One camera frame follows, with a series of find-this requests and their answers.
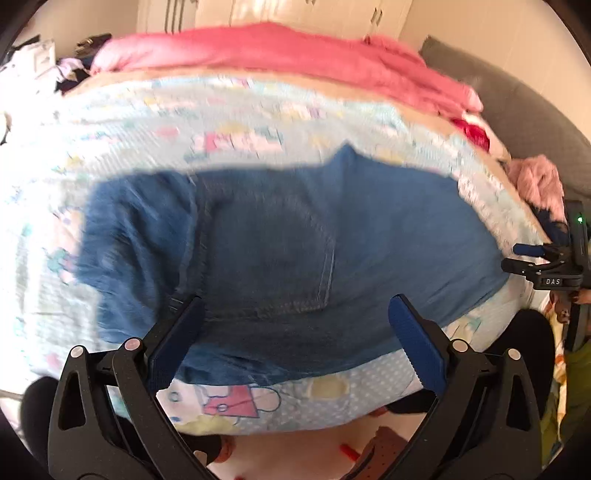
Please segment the wardrobe door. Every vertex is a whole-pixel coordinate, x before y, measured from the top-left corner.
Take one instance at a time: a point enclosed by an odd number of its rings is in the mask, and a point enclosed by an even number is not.
[[[348,0],[339,36],[363,38],[371,32],[379,15],[379,0]]]
[[[308,18],[311,33],[340,37],[352,0],[310,0],[312,11]]]
[[[313,0],[267,0],[267,18],[271,22],[310,32]]]
[[[233,0],[196,0],[195,27],[229,25],[233,3]]]
[[[139,33],[178,33],[194,27],[197,0],[140,0]]]
[[[382,0],[372,33],[398,38],[413,0]]]
[[[260,22],[264,19],[268,8],[267,2],[263,0],[234,0],[230,25],[247,25]]]

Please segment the pink fluffy fabric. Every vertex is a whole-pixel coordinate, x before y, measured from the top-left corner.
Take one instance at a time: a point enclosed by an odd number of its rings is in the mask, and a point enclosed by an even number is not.
[[[538,155],[525,160],[514,159],[505,169],[521,198],[541,210],[549,210],[552,221],[566,223],[564,190],[556,165],[544,155]]]
[[[137,34],[108,41],[92,74],[151,68],[232,67],[298,73],[387,95],[422,112],[461,117],[483,109],[478,94],[428,68],[409,47],[380,35],[342,40],[269,22]]]

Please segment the blue clamp pad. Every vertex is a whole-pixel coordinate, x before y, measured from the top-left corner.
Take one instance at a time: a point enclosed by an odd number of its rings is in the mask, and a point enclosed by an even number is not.
[[[423,387],[441,397],[447,385],[446,362],[422,325],[428,320],[424,320],[403,295],[390,300],[388,320]],[[435,323],[433,326],[445,337]]]
[[[544,247],[542,245],[515,244],[513,246],[515,255],[525,255],[526,257],[543,257]]]
[[[146,387],[151,394],[167,388],[189,351],[195,343],[205,318],[205,306],[201,298],[193,298],[165,334],[165,338],[148,357]]]

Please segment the blue jeans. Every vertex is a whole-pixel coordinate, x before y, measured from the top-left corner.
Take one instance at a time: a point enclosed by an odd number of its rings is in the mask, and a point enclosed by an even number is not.
[[[390,298],[445,326],[507,281],[450,178],[346,145],[295,170],[137,174],[98,185],[77,264],[103,337],[143,336],[175,294],[207,306],[179,379],[207,385],[343,371],[400,348]]]

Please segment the jeans back pocket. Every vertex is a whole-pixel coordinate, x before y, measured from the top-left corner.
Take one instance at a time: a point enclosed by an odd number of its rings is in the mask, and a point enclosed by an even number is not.
[[[265,318],[326,307],[335,239],[297,188],[200,179],[196,258],[208,318]]]

